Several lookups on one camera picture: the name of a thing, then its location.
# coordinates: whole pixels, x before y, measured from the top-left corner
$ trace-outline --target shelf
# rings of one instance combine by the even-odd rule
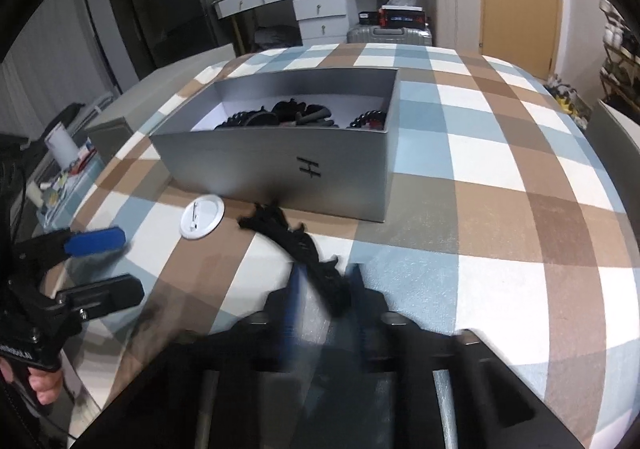
[[[638,106],[638,103],[636,103],[635,101],[631,100],[628,97],[628,95],[626,95],[626,93],[623,92],[622,89],[620,89],[620,86],[618,86],[613,80],[609,79],[609,77],[607,77],[603,73],[600,73],[600,80],[602,81],[603,84],[606,84],[614,92],[616,92],[616,95],[619,95],[629,106],[631,106],[634,109],[634,111],[636,111],[638,114],[640,114],[640,107]]]
[[[621,51],[621,50],[616,50],[614,47],[612,47],[612,46],[610,46],[610,45],[606,44],[605,42],[603,42],[603,44],[604,44],[604,49],[605,49],[605,50],[608,50],[608,51],[610,51],[610,52],[615,53],[617,56],[619,56],[620,58],[622,58],[622,60],[623,60],[625,63],[631,64],[632,66],[640,66],[640,64],[636,63],[636,60],[635,60],[635,59],[629,59],[629,57],[627,57],[626,55],[624,55],[624,54],[622,53],[622,51]]]

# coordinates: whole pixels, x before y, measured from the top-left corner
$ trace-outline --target open cardboard box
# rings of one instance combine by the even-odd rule
[[[331,127],[214,129],[239,111],[281,100],[331,109]],[[398,71],[316,68],[214,82],[150,135],[185,190],[383,222],[398,148]],[[367,111],[383,130],[348,129]]]

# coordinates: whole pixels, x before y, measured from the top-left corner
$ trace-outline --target plaid tablecloth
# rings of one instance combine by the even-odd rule
[[[169,99],[75,212],[78,229],[122,227],[128,251],[47,278],[52,291],[128,272],[145,287],[142,306],[92,321],[66,349],[92,397],[105,406],[177,331],[225,329],[287,276],[281,252],[238,229],[250,204],[226,201],[210,236],[181,239],[178,220],[196,194],[172,185],[146,135],[217,79],[345,66],[401,71],[386,222],[297,211],[290,221],[305,222],[342,267],[364,263],[368,285],[422,326],[481,332],[585,447],[614,447],[640,409],[640,254],[620,198],[536,79],[440,48],[270,50],[209,67]]]

